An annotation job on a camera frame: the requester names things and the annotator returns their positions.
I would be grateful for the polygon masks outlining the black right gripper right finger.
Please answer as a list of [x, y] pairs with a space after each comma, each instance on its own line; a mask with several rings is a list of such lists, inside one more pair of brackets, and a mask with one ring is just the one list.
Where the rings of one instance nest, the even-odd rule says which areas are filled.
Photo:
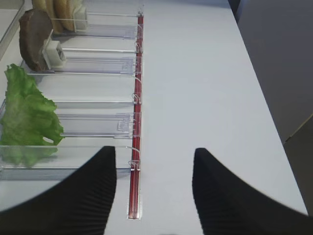
[[259, 192], [205, 148], [194, 154], [192, 191], [205, 235], [311, 235], [313, 218]]

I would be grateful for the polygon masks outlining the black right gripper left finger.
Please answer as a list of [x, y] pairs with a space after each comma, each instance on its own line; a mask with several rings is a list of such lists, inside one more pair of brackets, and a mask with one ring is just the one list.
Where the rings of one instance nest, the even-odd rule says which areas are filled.
[[102, 235], [116, 193], [116, 151], [102, 147], [40, 195], [0, 214], [2, 235]]

